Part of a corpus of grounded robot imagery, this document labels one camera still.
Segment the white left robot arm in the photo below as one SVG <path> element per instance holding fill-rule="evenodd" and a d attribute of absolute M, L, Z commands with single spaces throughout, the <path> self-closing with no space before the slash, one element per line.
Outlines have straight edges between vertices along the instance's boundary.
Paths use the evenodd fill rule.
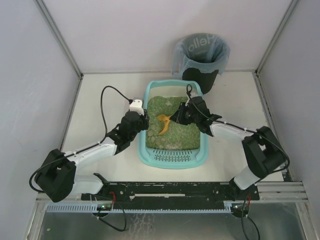
<path fill-rule="evenodd" d="M 43 164 L 29 179 L 29 186 L 38 193 L 45 193 L 54 203 L 64 200 L 75 187 L 81 194 L 96 194 L 104 185 L 101 179 L 80 183 L 80 171 L 107 157 L 127 149 L 138 133 L 149 127 L 146 109 L 142 113 L 127 111 L 121 122 L 108 132 L 102 141 L 70 153 L 51 150 Z"/>

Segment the aluminium frame post left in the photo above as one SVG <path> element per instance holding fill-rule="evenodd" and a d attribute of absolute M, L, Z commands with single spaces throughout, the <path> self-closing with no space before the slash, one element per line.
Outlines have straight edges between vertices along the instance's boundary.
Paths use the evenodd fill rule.
<path fill-rule="evenodd" d="M 35 5 L 37 6 L 39 12 L 41 13 L 43 19 L 45 20 L 49 30 L 51 31 L 52 35 L 54 36 L 55 40 L 57 41 L 60 49 L 62 50 L 63 54 L 67 58 L 69 64 L 71 65 L 72 69 L 74 70 L 77 77 L 81 80 L 83 78 L 83 73 L 77 64 L 67 42 L 65 41 L 56 21 L 54 20 L 52 14 L 50 13 L 49 8 L 47 7 L 44 0 L 34 0 Z"/>

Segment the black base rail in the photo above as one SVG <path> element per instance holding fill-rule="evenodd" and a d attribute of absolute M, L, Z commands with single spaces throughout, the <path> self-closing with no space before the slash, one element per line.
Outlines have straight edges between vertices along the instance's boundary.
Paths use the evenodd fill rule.
<path fill-rule="evenodd" d="M 126 207 L 208 207 L 225 201 L 243 201 L 246 197 L 253 201 L 260 199 L 258 187 L 251 185 L 246 190 L 238 190 L 229 182 L 108 182 L 90 197 L 81 195 L 81 200 L 115 200 Z"/>

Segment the orange litter scoop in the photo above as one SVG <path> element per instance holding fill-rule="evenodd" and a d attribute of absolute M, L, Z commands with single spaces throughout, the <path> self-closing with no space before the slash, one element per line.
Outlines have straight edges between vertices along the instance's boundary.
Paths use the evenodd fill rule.
<path fill-rule="evenodd" d="M 160 125 L 161 125 L 161 130 L 157 135 L 161 136 L 168 131 L 169 124 L 171 122 L 171 115 L 167 116 L 165 114 L 161 114 L 157 117 L 157 119 L 160 121 Z"/>

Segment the black trash bin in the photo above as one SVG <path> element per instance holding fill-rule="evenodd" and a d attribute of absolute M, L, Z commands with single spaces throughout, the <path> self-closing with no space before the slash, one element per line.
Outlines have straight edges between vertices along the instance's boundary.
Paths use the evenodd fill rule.
<path fill-rule="evenodd" d="M 207 94 L 212 89 L 217 75 L 217 71 L 214 71 L 212 73 L 201 73 L 195 68 L 189 68 L 183 73 L 182 79 L 186 81 L 197 82 L 201 88 L 202 93 Z"/>

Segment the teal cat litter box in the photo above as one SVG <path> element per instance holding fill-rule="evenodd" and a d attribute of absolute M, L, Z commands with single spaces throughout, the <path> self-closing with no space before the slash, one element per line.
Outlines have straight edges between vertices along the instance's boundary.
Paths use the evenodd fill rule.
<path fill-rule="evenodd" d="M 187 97 L 187 81 L 167 79 L 151 81 L 144 93 L 143 107 L 156 96 Z M 191 150 L 164 150 L 146 147 L 146 132 L 138 135 L 137 152 L 140 160 L 151 167 L 162 169 L 188 169 L 202 165 L 209 154 L 208 136 L 200 132 L 200 147 Z"/>

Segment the aluminium frame post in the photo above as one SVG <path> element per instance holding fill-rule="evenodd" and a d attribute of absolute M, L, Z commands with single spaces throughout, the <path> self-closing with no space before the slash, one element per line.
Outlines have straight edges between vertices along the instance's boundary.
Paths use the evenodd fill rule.
<path fill-rule="evenodd" d="M 52 35 L 54 36 L 55 40 L 57 41 L 60 49 L 62 50 L 63 54 L 67 58 L 69 64 L 71 65 L 72 69 L 74 70 L 77 77 L 81 80 L 83 78 L 83 73 L 77 64 L 67 42 L 65 41 L 56 21 L 54 20 L 52 14 L 50 13 L 49 8 L 47 7 L 44 0 L 34 0 L 35 5 L 37 6 L 39 12 L 41 13 L 43 19 L 45 20 L 49 30 L 51 31 Z"/>
<path fill-rule="evenodd" d="M 292 18 L 296 8 L 298 7 L 299 3 L 301 1 L 300 0 L 291 0 L 282 19 L 280 20 L 256 70 L 255 73 L 257 75 L 260 74 L 260 72 L 262 71 L 264 65 L 266 64 L 268 58 L 270 57 L 270 54 L 272 53 L 274 47 L 276 46 L 277 42 L 279 41 L 282 33 L 284 32 L 286 26 L 288 25 L 290 19 Z"/>

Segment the blue plastic bin liner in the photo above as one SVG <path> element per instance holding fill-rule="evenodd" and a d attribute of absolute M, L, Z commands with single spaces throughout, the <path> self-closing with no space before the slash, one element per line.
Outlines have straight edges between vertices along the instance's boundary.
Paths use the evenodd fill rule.
<path fill-rule="evenodd" d="M 203 74 L 217 71 L 222 75 L 226 69 L 231 49 L 227 42 L 216 34 L 194 33 L 180 39 L 174 46 L 171 74 L 181 78 L 190 68 Z"/>

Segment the green litter pellets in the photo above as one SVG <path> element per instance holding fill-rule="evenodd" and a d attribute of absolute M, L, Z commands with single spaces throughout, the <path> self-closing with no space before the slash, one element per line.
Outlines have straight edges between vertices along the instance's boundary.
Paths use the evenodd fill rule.
<path fill-rule="evenodd" d="M 161 131 L 161 123 L 157 119 L 159 115 L 171 116 L 179 108 L 181 102 L 186 102 L 185 96 L 155 96 L 148 101 L 147 113 L 149 116 L 149 128 L 146 132 L 146 147 L 160 150 L 194 150 L 200 147 L 201 132 L 195 124 L 182 125 L 171 121 L 168 130 L 163 135 L 158 135 Z M 151 142 L 147 133 L 154 131 L 155 138 L 165 138 L 165 142 L 157 146 L 155 141 Z"/>

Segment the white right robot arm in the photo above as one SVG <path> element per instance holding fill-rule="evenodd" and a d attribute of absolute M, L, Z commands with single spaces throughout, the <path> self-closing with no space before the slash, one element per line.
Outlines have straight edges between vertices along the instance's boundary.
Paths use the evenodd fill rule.
<path fill-rule="evenodd" d="M 229 195 L 234 200 L 247 194 L 251 186 L 267 176 L 290 166 L 289 156 L 269 127 L 249 130 L 224 121 L 222 116 L 210 113 L 201 96 L 181 102 L 178 110 L 169 118 L 180 125 L 196 124 L 203 134 L 223 138 L 243 147 L 247 166 L 229 181 Z"/>

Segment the aluminium frame post right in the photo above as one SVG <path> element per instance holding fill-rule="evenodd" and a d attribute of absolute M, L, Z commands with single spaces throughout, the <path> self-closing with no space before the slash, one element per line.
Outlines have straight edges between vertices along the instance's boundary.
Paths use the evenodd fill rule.
<path fill-rule="evenodd" d="M 255 73 L 257 75 L 260 74 L 260 72 L 262 71 L 264 65 L 266 64 L 268 58 L 270 57 L 270 54 L 272 53 L 274 47 L 276 46 L 277 42 L 279 41 L 282 33 L 284 32 L 286 26 L 288 25 L 290 19 L 292 18 L 296 8 L 298 7 L 299 3 L 301 1 L 300 0 L 291 0 L 282 19 L 280 20 L 256 70 Z"/>

